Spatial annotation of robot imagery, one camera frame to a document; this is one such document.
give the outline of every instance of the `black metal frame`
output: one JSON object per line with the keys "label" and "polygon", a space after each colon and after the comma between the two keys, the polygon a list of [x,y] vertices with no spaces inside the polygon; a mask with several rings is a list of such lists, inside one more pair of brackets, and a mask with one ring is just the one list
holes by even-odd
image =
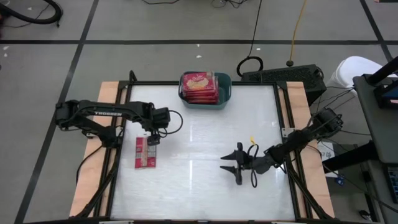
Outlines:
{"label": "black metal frame", "polygon": [[[119,103],[121,101],[121,96],[123,93],[123,90],[126,89],[127,87],[127,93],[126,93],[126,97],[125,97],[125,102],[129,102],[130,101],[130,95],[131,95],[131,91],[132,91],[132,87],[136,85],[136,86],[140,86],[140,85],[179,85],[178,81],[137,81],[134,73],[131,71],[130,72],[130,77],[129,77],[129,81],[120,81],[119,82],[119,86],[118,86],[118,93],[116,95],[116,100],[115,102]],[[294,128],[294,118],[292,115],[292,109],[290,107],[290,100],[289,100],[289,94],[287,92],[287,85],[286,82],[272,82],[272,83],[243,83],[243,82],[232,82],[232,85],[235,86],[257,86],[257,85],[267,85],[267,86],[272,86],[274,89],[274,95],[275,95],[275,103],[276,103],[276,109],[277,109],[277,114],[278,114],[278,119],[279,119],[279,126],[280,126],[280,136],[282,141],[285,141],[285,139],[283,138],[282,135],[282,128],[285,127],[284,125],[284,118],[283,118],[283,114],[282,114],[282,105],[280,102],[280,96],[279,96],[279,88],[282,89],[283,93],[284,93],[284,100],[285,100],[285,106],[286,106],[286,111],[287,111],[287,118],[289,120],[289,126],[291,128]],[[116,127],[116,118],[113,118],[112,126]],[[123,118],[122,119],[122,124],[121,127],[124,129],[126,126],[126,120]],[[116,148],[116,154],[115,154],[115,159],[114,159],[114,166],[116,164],[116,166],[119,166],[119,162],[120,162],[120,155],[121,155],[121,150],[122,150],[122,144],[120,145],[120,147]],[[100,180],[100,184],[103,183],[105,181],[105,177],[106,174],[108,173],[108,166],[109,166],[109,160],[110,160],[110,155],[111,155],[111,149],[106,149],[106,157],[104,158],[104,164],[103,164],[103,170],[101,171],[101,180]],[[304,172],[303,172],[303,166],[302,166],[302,160],[301,160],[301,156],[300,156],[300,152],[299,151],[295,151],[295,157],[296,157],[296,164],[297,164],[297,169],[298,172],[300,174],[300,179],[301,181],[305,184],[305,176],[304,176]],[[35,224],[39,224],[39,223],[43,223],[43,224],[81,224],[81,223],[92,223],[92,224],[97,224],[100,222],[105,222],[105,221],[111,221],[110,219],[110,214],[111,214],[111,209],[112,209],[112,205],[113,205],[113,197],[114,197],[114,189],[116,186],[116,178],[117,178],[117,171],[116,170],[116,175],[112,178],[111,183],[110,183],[110,188],[109,188],[109,197],[108,197],[108,201],[107,201],[107,208],[106,208],[106,215],[103,217],[99,216],[99,212],[101,210],[101,203],[102,203],[102,197],[101,200],[96,204],[95,209],[94,209],[94,217],[88,217],[88,218],[71,218],[71,219],[67,219],[67,220],[54,220],[54,221],[46,221],[46,222],[35,222]],[[295,188],[295,182],[292,180],[292,178],[289,176],[289,186],[290,186],[290,193],[292,195],[292,204],[293,204],[293,210],[294,210],[294,215],[295,215],[295,221],[296,222],[302,222],[302,223],[314,223],[314,224],[318,224],[318,223],[347,223],[347,224],[359,224],[359,223],[355,223],[355,222],[341,222],[338,220],[319,220],[319,219],[312,219],[312,209],[311,206],[309,205],[309,203],[306,201],[306,199],[304,198],[304,202],[305,202],[305,210],[307,213],[307,217],[311,217],[311,218],[302,218],[300,217],[300,210],[299,210],[299,204],[298,204],[298,200],[297,200],[297,192],[296,192],[296,188]],[[273,222],[258,222],[258,221],[254,221],[254,220],[248,220],[248,221],[239,221],[239,222],[227,222],[227,221],[199,221],[199,220],[191,220],[191,221],[174,221],[174,220],[134,220],[134,223],[164,223],[164,224],[171,224],[171,223],[273,223]]]}
{"label": "black metal frame", "polygon": [[[179,83],[180,83],[179,81],[137,81],[137,79],[135,77],[134,78],[130,77],[129,81],[120,81],[119,82],[118,94],[116,96],[117,97],[116,98],[116,103],[119,103],[121,101],[122,90],[125,88],[125,86],[127,86],[126,102],[128,102],[128,101],[130,101],[130,95],[131,95],[132,87],[134,85],[135,86],[141,86],[141,85],[179,85]],[[281,139],[284,140],[283,137],[282,137],[282,128],[284,128],[284,118],[283,118],[282,107],[281,107],[281,103],[280,103],[280,99],[279,99],[278,87],[282,88],[283,86],[286,86],[286,82],[271,82],[271,83],[232,82],[232,86],[253,86],[253,85],[254,86],[265,85],[265,86],[272,86],[273,87],[274,95],[275,95],[276,109],[277,109],[277,114],[278,114],[278,119],[279,119],[280,136],[281,136]],[[287,95],[287,89],[284,88],[283,90],[284,90],[284,95],[286,96]],[[290,107],[290,102],[289,102],[289,108],[287,110],[289,111],[288,112],[289,122],[293,122],[292,121],[293,117],[292,117],[292,111],[291,111],[291,107]],[[121,127],[124,128],[125,125],[126,125],[126,120],[123,119]],[[116,118],[113,118],[112,126],[116,126]],[[122,150],[122,145],[121,145],[120,148],[116,149],[116,154],[120,155],[121,150]],[[105,159],[104,159],[103,169],[101,171],[100,184],[102,184],[104,182],[104,179],[105,179],[106,174],[108,172],[110,154],[111,154],[111,149],[109,149],[109,150],[107,149],[107,153],[106,153]],[[114,161],[117,164],[117,166],[118,166],[119,165],[120,156],[115,156],[115,158],[118,158],[117,160]],[[303,178],[303,181],[305,183],[305,177],[302,176],[303,175],[302,164],[301,163],[297,164],[297,167],[298,167],[299,170],[302,171],[302,173],[300,173],[300,178]],[[116,178],[117,178],[117,175],[113,178],[113,180],[111,182],[111,187],[110,187],[110,190],[109,190],[109,197],[108,197],[108,202],[107,202],[107,208],[106,208],[106,216],[110,216],[110,214],[111,214],[111,208],[112,208],[112,205],[113,205],[113,197],[114,197],[114,188],[115,188],[115,185],[116,185]],[[295,218],[298,219],[298,218],[300,218],[300,210],[299,210],[299,204],[298,204],[298,201],[297,201],[297,193],[296,193],[294,181],[290,177],[289,177],[289,186],[290,186],[290,193],[292,195],[292,204],[293,204],[293,210],[294,210]],[[101,208],[100,207],[101,206],[101,202],[102,202],[102,200],[98,202],[98,204],[97,204],[97,206],[95,208],[95,213],[94,213],[95,217],[99,216],[99,212],[100,212],[100,208]]]}

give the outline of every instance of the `teal bowl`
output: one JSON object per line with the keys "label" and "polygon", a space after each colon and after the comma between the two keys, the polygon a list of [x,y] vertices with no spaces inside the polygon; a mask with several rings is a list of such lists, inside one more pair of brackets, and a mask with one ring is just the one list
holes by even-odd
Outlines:
{"label": "teal bowl", "polygon": [[185,72],[180,78],[180,86],[178,88],[178,95],[182,100],[185,107],[191,109],[204,109],[204,110],[222,110],[226,106],[228,100],[231,98],[232,81],[231,77],[225,73],[216,72],[214,75],[218,77],[218,103],[215,105],[204,105],[196,103],[188,103],[182,95],[182,77],[185,74],[198,73],[198,72]]}

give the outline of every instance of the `electrical cord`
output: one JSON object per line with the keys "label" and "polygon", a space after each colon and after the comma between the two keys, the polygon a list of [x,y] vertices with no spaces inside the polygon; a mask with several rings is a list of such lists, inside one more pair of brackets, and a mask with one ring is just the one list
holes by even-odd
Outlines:
{"label": "electrical cord", "polygon": [[[337,143],[336,141],[331,140],[331,139],[327,139],[327,140],[333,141],[333,143],[339,145],[339,147],[342,148],[344,151],[347,151],[347,152],[349,151],[349,150],[345,149],[341,144]],[[321,141],[321,143],[322,143],[326,148],[328,148],[329,150],[333,151],[335,154],[339,155],[336,151],[334,151],[334,150],[331,149],[330,147],[326,146],[322,141]],[[329,168],[328,168],[327,166],[325,166],[324,164],[322,164],[322,166],[323,166],[325,169],[327,169],[328,171],[330,171],[330,172],[336,174],[338,177],[347,180],[350,184],[352,184],[352,185],[355,186],[358,190],[360,190],[360,191],[362,191],[363,193],[365,193],[365,194],[367,194],[368,196],[370,196],[373,200],[378,201],[380,204],[382,204],[382,205],[385,206],[386,208],[392,210],[393,212],[398,213],[398,210],[396,210],[396,209],[394,209],[393,207],[391,207],[390,205],[386,204],[385,202],[383,202],[382,200],[380,200],[380,199],[377,198],[376,196],[370,194],[367,190],[363,190],[361,187],[359,187],[358,185],[356,185],[353,181],[347,179],[345,176],[337,174],[335,171],[332,171],[331,169],[329,169]]]}
{"label": "electrical cord", "polygon": [[[330,86],[330,87],[327,87],[327,88],[339,88],[339,87]],[[347,89],[347,90],[346,91],[342,91],[341,93],[339,93],[337,95],[331,96],[331,97],[329,97],[329,98],[327,98],[325,100],[321,100],[318,103],[314,103],[314,104],[320,104],[320,103],[323,103],[325,101],[331,100],[331,99],[333,99],[335,97],[339,97],[341,95],[345,95],[346,93],[350,92],[351,90],[354,90],[354,87],[351,87],[351,88],[339,88],[339,89]]]}
{"label": "electrical cord", "polygon": [[[254,153],[254,155],[253,155],[253,160],[255,160],[256,157],[257,157],[257,153],[259,152],[259,145],[253,144],[253,145],[251,145],[250,148],[248,149],[248,155],[250,155],[250,150],[251,150],[254,146],[256,147],[256,151],[255,151],[255,153]],[[255,173],[255,171],[254,171],[254,168],[251,169],[250,181],[251,181],[251,185],[252,185],[254,188],[256,188],[256,187],[257,187],[257,175],[256,175],[256,173]]]}
{"label": "electrical cord", "polygon": [[[346,87],[328,86],[327,88],[336,88],[336,89],[342,89],[342,90],[347,90],[347,89],[349,89],[349,90],[351,91],[354,87],[346,88]],[[317,104],[317,105],[318,105],[318,106],[317,106],[317,112],[318,112],[318,110],[319,110],[319,104],[320,104],[320,103],[322,103],[322,102],[324,102],[324,101],[326,101],[326,100],[330,100],[330,99],[332,99],[332,98],[334,98],[334,97],[337,97],[337,96],[339,96],[339,95],[342,94],[342,93],[339,93],[339,94],[337,94],[337,95],[335,95],[335,96],[330,97],[329,99],[325,99],[325,100],[322,100],[322,101],[321,101],[321,99],[322,99],[322,94],[319,96],[319,101],[318,101],[318,103],[313,103],[313,104]],[[353,99],[353,98],[350,98],[350,99],[346,100],[344,103],[338,105],[337,107],[339,107],[339,106],[341,106],[341,105],[347,103],[347,102],[348,102],[349,100],[351,100],[351,99]]]}
{"label": "electrical cord", "polygon": [[256,31],[257,31],[257,24],[259,22],[259,15],[260,15],[260,9],[261,9],[261,4],[262,4],[262,0],[260,0],[260,4],[259,4],[259,9],[257,11],[257,18],[256,18],[256,25],[254,26],[254,33],[253,33],[253,38],[251,40],[251,46],[250,46],[250,51],[249,51],[249,55],[243,59],[241,62],[239,62],[238,66],[236,67],[236,73],[242,77],[242,73],[241,73],[241,66],[244,62],[248,61],[248,60],[257,60],[260,63],[260,68],[259,71],[261,71],[264,68],[264,62],[262,61],[262,59],[260,57],[257,56],[250,56],[252,49],[253,49],[253,44],[254,44],[254,38],[256,36]]}
{"label": "electrical cord", "polygon": [[100,147],[98,147],[97,149],[95,149],[92,153],[90,153],[85,159],[83,159],[83,161],[80,163],[79,167],[77,168],[76,171],[76,185],[77,182],[79,180],[79,173],[80,173],[80,169],[82,167],[82,165],[86,162],[87,159],[89,159],[92,155],[96,154],[100,149],[102,148],[102,145],[100,145]]}
{"label": "electrical cord", "polygon": [[158,133],[160,133],[160,134],[164,134],[165,136],[161,136],[161,138],[166,138],[166,136],[167,135],[169,135],[169,134],[174,134],[174,133],[177,133],[179,130],[181,130],[181,128],[182,128],[182,125],[184,124],[184,119],[182,118],[182,115],[179,113],[179,112],[177,112],[177,111],[174,111],[174,110],[169,110],[169,112],[173,112],[173,113],[175,113],[175,114],[177,114],[177,115],[179,115],[180,116],[180,118],[181,118],[181,124],[180,124],[180,127],[179,128],[177,128],[177,130],[175,130],[175,131],[172,131],[172,132],[168,132],[165,128],[164,128],[164,131],[165,132],[162,132],[162,131],[158,131]]}
{"label": "electrical cord", "polygon": [[145,2],[146,4],[174,4],[176,2],[178,2],[179,0],[174,0],[172,2],[147,2],[145,0],[141,0],[143,2]]}
{"label": "electrical cord", "polygon": [[[215,6],[214,2],[215,1],[219,1],[221,4],[219,6]],[[246,2],[248,0],[242,0],[241,2],[236,2],[236,1],[232,1],[232,0],[212,0],[211,1],[211,6],[213,6],[213,8],[222,8],[225,7],[226,3],[230,3],[232,5],[232,7],[234,7],[235,9],[239,9],[239,7],[241,7],[242,3]]]}
{"label": "electrical cord", "polygon": [[376,196],[374,196],[373,194],[370,194],[367,190],[363,190],[361,187],[359,187],[358,185],[356,185],[353,181],[347,179],[345,176],[339,175],[336,172],[332,171],[331,169],[327,168],[327,166],[325,166],[324,164],[322,164],[323,167],[325,169],[327,169],[328,171],[336,174],[338,177],[343,178],[345,180],[347,180],[350,184],[352,184],[353,186],[355,186],[358,190],[362,191],[363,193],[367,194],[369,197],[371,197],[373,200],[376,200],[377,202],[379,202],[381,205],[385,206],[386,208],[388,208],[389,210],[398,213],[398,210],[391,207],[390,205],[388,205],[387,203],[383,202],[382,200],[380,200],[379,198],[377,198]]}
{"label": "electrical cord", "polygon": [[5,6],[3,4],[0,4],[0,11],[5,12],[11,16],[14,16],[15,18],[18,18],[22,21],[33,23],[33,24],[51,24],[51,23],[59,21],[63,14],[60,6],[53,0],[43,0],[43,1],[47,2],[49,5],[51,5],[55,9],[54,15],[48,19],[38,19],[40,15],[36,18],[30,18],[30,17],[24,16],[22,14],[19,14],[18,12],[8,8],[7,6]]}
{"label": "electrical cord", "polygon": [[[124,128],[123,128],[123,130],[121,130],[119,132],[118,137],[116,138],[116,140],[118,138],[120,138],[120,136],[122,135],[123,132],[124,132]],[[80,165],[79,165],[79,167],[77,168],[77,171],[76,171],[76,185],[77,185],[77,182],[79,180],[79,173],[80,173],[80,169],[81,169],[82,165],[86,162],[87,159],[89,159],[92,155],[96,154],[100,149],[102,149],[102,145],[100,145],[100,147],[98,147],[92,153],[90,153],[87,157],[85,157],[83,159],[83,161],[80,163]]]}
{"label": "electrical cord", "polygon": [[[50,4],[48,4],[43,10],[41,10],[40,13],[39,13],[39,15],[37,15],[35,19],[38,19],[38,18],[42,15],[42,13],[43,13],[46,9],[48,9],[49,7],[50,7]],[[20,26],[3,25],[3,27],[21,28],[21,27],[29,26],[29,25],[31,25],[31,24],[32,24],[31,22],[28,22],[28,23],[26,23],[26,24],[24,24],[24,25],[20,25]]]}
{"label": "electrical cord", "polygon": [[328,103],[326,106],[324,106],[323,108],[326,108],[327,106],[331,105],[332,103],[334,103],[336,100],[338,100],[340,97],[344,96],[345,94],[348,94],[351,90],[347,90],[344,91],[341,95],[337,96],[336,99],[332,100],[330,103]]}
{"label": "electrical cord", "polygon": [[236,2],[236,1],[232,1],[232,0],[225,0],[225,1],[229,2],[232,5],[232,7],[234,7],[235,9],[239,9],[239,7],[241,7],[242,3],[246,2],[247,0],[242,0],[241,2]]}
{"label": "electrical cord", "polygon": [[307,0],[304,0],[303,6],[301,7],[300,15],[298,16],[298,19],[297,19],[297,22],[296,22],[296,26],[294,27],[293,38],[292,38],[292,46],[290,48],[290,57],[289,57],[289,60],[286,62],[286,66],[288,66],[288,67],[291,67],[294,64],[293,61],[292,61],[293,51],[294,51],[294,40],[296,38],[297,27],[299,26],[301,17],[303,16],[303,12],[304,12],[306,4],[307,4]]}
{"label": "electrical cord", "polygon": [[312,149],[316,150],[316,151],[319,153],[319,155],[320,155],[320,157],[321,157],[321,160],[322,160],[322,153],[321,153],[321,151],[319,151],[319,149],[317,149],[317,148],[315,148],[315,147],[313,147],[313,146],[310,146],[310,147],[311,147]]}
{"label": "electrical cord", "polygon": [[349,133],[349,134],[358,134],[358,135],[364,135],[364,136],[371,136],[370,134],[355,133],[355,132],[352,132],[352,131],[345,131],[345,130],[340,130],[340,131],[344,132],[344,133]]}

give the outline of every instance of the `white chair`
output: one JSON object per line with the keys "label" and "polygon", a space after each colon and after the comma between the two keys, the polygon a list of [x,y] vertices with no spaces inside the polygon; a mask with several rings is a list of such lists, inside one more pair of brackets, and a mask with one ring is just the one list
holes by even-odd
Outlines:
{"label": "white chair", "polygon": [[[336,96],[339,93],[343,94],[343,92],[352,88],[354,85],[354,77],[361,76],[363,74],[373,74],[381,67],[382,66],[376,62],[358,56],[352,56],[342,61],[326,83],[326,87],[328,87],[328,89],[322,94],[319,108],[323,108],[327,105],[328,108],[333,109],[337,114],[342,114],[342,120],[344,121],[343,130],[369,134],[369,129],[361,108],[361,103],[358,100],[357,92],[355,90],[351,90],[347,94],[339,97],[337,100],[336,97],[333,96]],[[312,113],[316,112],[318,102],[319,99],[317,99],[311,106]],[[370,139],[370,136],[342,132],[339,132],[332,137],[332,140],[341,144],[366,143]]]}

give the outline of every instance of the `black stand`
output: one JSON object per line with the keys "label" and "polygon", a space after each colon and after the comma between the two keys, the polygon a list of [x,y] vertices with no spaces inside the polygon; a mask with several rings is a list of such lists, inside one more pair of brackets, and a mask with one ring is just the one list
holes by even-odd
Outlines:
{"label": "black stand", "polygon": [[[373,141],[369,141],[367,144],[360,146],[352,151],[348,151],[346,153],[340,154],[339,156],[335,156],[331,159],[325,160],[322,162],[322,164],[329,168],[331,171],[336,171],[344,167],[368,161],[370,159],[379,159]],[[326,168],[323,168],[323,170],[326,174],[330,172]]]}

